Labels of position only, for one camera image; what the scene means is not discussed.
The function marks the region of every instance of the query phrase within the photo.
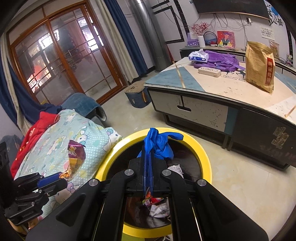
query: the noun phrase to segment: white wall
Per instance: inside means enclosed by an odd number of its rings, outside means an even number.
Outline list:
[[[296,43],[292,34],[291,34],[291,38],[292,38],[292,45],[293,45],[293,65],[295,68],[296,67]]]
[[[121,9],[123,10],[124,14],[129,14],[129,6],[127,0],[117,0]],[[149,0],[151,6],[154,6],[163,0]],[[224,18],[223,14],[218,14],[219,21],[217,18],[214,18],[213,14],[201,14],[199,15],[197,13],[197,10],[195,8],[195,5],[190,0],[179,0],[180,6],[183,10],[187,25],[189,26],[189,31],[192,32],[191,26],[195,23],[201,23],[201,22],[207,22],[211,23],[211,26],[209,27],[208,31],[213,31],[217,33],[217,31],[233,31],[235,35],[235,42],[237,48],[245,49],[246,41],[256,41],[261,42],[267,46],[269,46],[268,39],[261,37],[261,30],[260,26],[272,28],[275,35],[275,42],[280,44],[280,57],[286,59],[287,54],[289,53],[289,44],[288,44],[288,37],[287,37],[287,30],[285,24],[283,26],[279,26],[276,24],[272,24],[270,26],[269,21],[264,18],[255,17],[255,16],[248,16],[244,14],[234,14],[234,13],[225,13],[225,17],[227,19],[227,22]],[[187,35],[185,32],[185,29],[183,27],[183,22],[180,19],[180,15],[178,13],[178,10],[176,8],[176,5],[173,0],[171,0],[168,4],[164,4],[162,6],[159,6],[155,9],[153,9],[154,12],[161,10],[167,6],[172,6],[175,14],[177,15],[177,21],[181,27],[182,35],[184,38],[184,42],[178,42],[178,43],[171,43],[168,44],[169,50],[174,58],[174,60],[180,60],[180,52],[179,50],[187,45]],[[246,18],[251,18],[252,23],[250,25],[245,26],[245,32],[243,25],[247,24]],[[136,37],[136,40],[139,44],[139,46],[142,43],[143,37],[139,35],[139,31],[137,25],[135,25],[135,20],[132,15],[126,16],[128,19],[128,22],[131,26],[131,29]],[[178,32],[177,25],[175,23],[174,17],[171,13],[171,11],[165,10],[161,13],[156,14],[156,18],[159,22],[160,28],[162,30],[162,33],[164,35],[164,38],[166,41],[175,40],[180,38],[180,34]],[[144,49],[143,47],[140,47],[142,53],[145,53],[148,49]]]
[[[145,42],[145,39],[143,37],[143,34],[141,33],[141,30],[139,28],[139,25],[136,22],[136,18],[134,14],[132,14],[132,11],[130,9],[128,0],[117,0],[123,14],[126,17],[126,20],[131,27],[131,30],[133,32],[133,35],[135,36],[135,39],[138,43],[138,46],[141,50],[141,53],[143,55],[143,58],[145,60],[145,63],[148,68],[151,68],[154,66],[154,63],[152,61],[152,57],[150,55],[149,49],[147,47],[147,44]]]
[[[8,117],[3,107],[0,105],[0,140],[3,136],[6,135],[17,135],[19,138],[22,138],[23,135],[21,131],[17,128],[17,126],[12,122],[12,120]]]

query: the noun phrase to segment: blue blanket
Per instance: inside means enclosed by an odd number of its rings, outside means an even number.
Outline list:
[[[86,117],[93,110],[102,121],[106,121],[106,114],[103,109],[93,98],[82,93],[74,93],[69,96],[63,103],[63,109],[75,110],[78,114]]]

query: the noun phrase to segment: red label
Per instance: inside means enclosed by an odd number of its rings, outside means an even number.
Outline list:
[[[274,62],[271,58],[267,58],[267,70],[266,70],[266,81],[265,84],[269,85],[274,72]]]

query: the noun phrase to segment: wooden door frame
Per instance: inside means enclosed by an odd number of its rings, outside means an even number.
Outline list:
[[[48,4],[49,2],[52,2],[54,0],[50,0],[50,1],[47,1],[46,3],[42,4],[41,6],[35,8],[34,10],[32,10],[30,13],[28,13],[26,16],[24,16],[23,18],[21,18],[13,27],[11,27],[8,32],[7,32],[7,43],[8,43],[8,48],[9,48],[9,53],[10,53],[10,56],[11,56],[11,60],[12,60],[12,66],[16,72],[16,75],[17,77],[21,80],[21,83],[23,84],[23,86],[25,87],[25,89],[29,92],[29,94],[32,96],[32,98],[37,102],[39,103],[37,97],[35,96],[35,94],[33,93],[33,91],[31,90],[27,80],[25,79],[25,76],[23,74],[23,71],[21,69],[21,66],[19,64],[19,61],[18,61],[18,58],[17,58],[17,53],[16,53],[16,49],[15,47],[21,42],[23,41],[29,34],[31,34],[34,30],[36,30],[37,28],[39,28],[41,25],[45,24],[48,28],[48,31],[51,35],[51,38],[52,38],[52,41],[53,41],[53,45],[57,51],[57,54],[61,60],[61,62],[63,63],[64,65],[64,68],[65,68],[65,72],[67,73],[68,77],[69,77],[69,80],[70,80],[70,84],[72,84],[76,90],[78,92],[81,92],[81,93],[84,93],[81,85],[79,84],[77,78],[75,77],[74,73],[72,72],[72,70],[70,69],[70,66],[67,62],[67,60],[65,59],[64,57],[64,54],[54,36],[54,32],[53,32],[53,29],[51,27],[51,24],[50,24],[50,21],[60,17],[61,15],[64,15],[68,12],[71,12],[75,9],[81,9],[86,21],[87,21],[87,24],[89,26],[89,29],[91,31],[91,33],[93,34],[95,40],[97,43],[100,43],[99,41],[99,38],[93,28],[93,25],[95,25],[103,43],[104,43],[104,46],[101,46],[101,44],[98,44],[99,46],[99,51],[101,52],[102,54],[102,57],[104,58],[110,72],[111,72],[111,75],[113,76],[117,86],[113,89],[111,89],[110,91],[108,91],[106,94],[104,94],[103,96],[101,96],[97,102],[98,103],[104,103],[106,102],[108,99],[110,99],[111,97],[113,97],[116,93],[118,93],[120,90],[122,90],[123,88],[126,87],[126,84],[125,84],[125,79],[120,71],[120,68],[119,66],[117,65],[117,62],[115,61],[115,58],[113,56],[113,53],[110,49],[110,44],[108,42],[108,40],[105,38],[105,35],[103,34],[102,32],[102,27],[101,25],[99,24],[99,21],[97,19],[97,16],[93,13],[92,11],[92,8],[89,4],[89,2],[87,0],[83,0],[83,1],[80,1],[78,3],[74,3],[72,5],[69,5],[67,7],[64,7],[64,8],[61,8],[60,10],[48,15],[48,16],[45,16],[45,11],[44,11],[44,8],[43,6]],[[90,22],[90,19],[87,15],[87,12],[84,8],[84,6],[86,6],[88,12],[89,12],[89,15],[90,17],[92,18],[93,20],[93,23]],[[12,43],[10,44],[10,40],[9,40],[9,33],[21,22],[23,21],[25,18],[27,18],[29,15],[31,14],[34,14],[35,11],[37,11],[38,9],[42,8],[42,12],[43,12],[43,15],[44,15],[44,18],[41,19],[40,21],[38,21],[37,23],[35,23],[34,25],[32,25],[30,28],[26,29],[23,33],[21,33],[21,35]]]

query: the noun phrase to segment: dark blue curtain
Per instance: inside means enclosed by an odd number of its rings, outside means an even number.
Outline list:
[[[9,116],[9,118],[13,121],[13,123],[17,126],[17,112],[15,110],[15,106],[13,105],[12,99],[10,97],[10,93],[8,91],[3,67],[2,60],[0,55],[0,103]]]
[[[26,91],[24,86],[19,81],[18,77],[16,76],[13,68],[9,65],[9,71],[11,74],[13,86],[15,89],[15,94],[18,99],[19,107],[22,111],[22,114],[25,118],[30,122],[32,125],[39,120],[39,115],[41,111],[45,111],[52,114],[57,114],[62,110],[61,106],[55,106],[53,104],[39,104],[36,103],[30,94]],[[7,82],[5,79],[1,56],[0,56],[0,103],[9,116],[9,118],[17,125],[17,113],[15,111],[15,107],[13,105],[10,93],[8,91]]]
[[[147,73],[148,68],[133,32],[116,0],[104,0],[131,56],[138,75]]]

